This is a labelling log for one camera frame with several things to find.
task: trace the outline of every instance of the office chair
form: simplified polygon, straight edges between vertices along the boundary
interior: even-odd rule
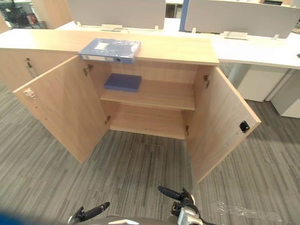
[[[14,24],[14,28],[32,27],[23,7],[16,7],[14,0],[0,0],[0,12],[4,20]]]

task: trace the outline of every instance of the metal bracket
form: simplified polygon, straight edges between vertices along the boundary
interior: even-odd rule
[[[189,125],[186,125],[186,134],[189,135]]]
[[[84,75],[87,76],[89,71],[92,71],[94,66],[92,64],[88,64],[87,68],[83,68]]]
[[[247,131],[250,129],[249,125],[245,120],[240,123],[240,129],[242,130],[243,133],[247,133]]]
[[[209,84],[210,84],[210,80],[208,79],[208,75],[204,75],[203,80],[204,80],[204,82],[206,82],[206,89],[207,89]]]
[[[23,91],[24,95],[28,98],[36,99],[36,94],[31,88],[26,89]]]
[[[104,121],[105,125],[111,120],[111,116],[107,116],[107,119]]]

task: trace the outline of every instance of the cabinet lock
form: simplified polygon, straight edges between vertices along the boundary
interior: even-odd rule
[[[249,125],[245,120],[240,123],[240,129],[243,133],[247,133],[247,131],[250,129]]]

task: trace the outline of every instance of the door hinge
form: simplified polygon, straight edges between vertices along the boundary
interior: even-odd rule
[[[92,71],[94,66],[92,64],[88,64],[87,68],[83,68],[84,75],[87,76],[89,71]]]
[[[29,58],[26,58],[25,62],[27,62],[27,66],[28,66],[29,68],[32,67],[32,64],[30,63],[30,59],[29,59]]]
[[[105,124],[108,124],[108,122],[111,120],[111,116],[107,116],[107,119],[104,121]]]
[[[28,88],[26,89],[25,91],[23,91],[24,95],[28,98],[31,98],[31,99],[36,99],[36,94],[34,93],[33,89],[31,88]]]
[[[247,131],[250,129],[249,125],[245,120],[240,123],[240,129],[243,133],[247,133]]]
[[[206,89],[207,89],[209,84],[210,84],[210,80],[208,79],[208,75],[204,75],[203,80],[204,80],[204,82],[206,82]]]
[[[186,134],[189,135],[189,125],[186,125]]]

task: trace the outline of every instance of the cabinet top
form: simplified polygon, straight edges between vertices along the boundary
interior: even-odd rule
[[[78,30],[13,29],[0,34],[0,49],[26,49],[78,53],[94,38],[141,41],[140,60],[217,65],[211,41],[205,38],[171,37]]]

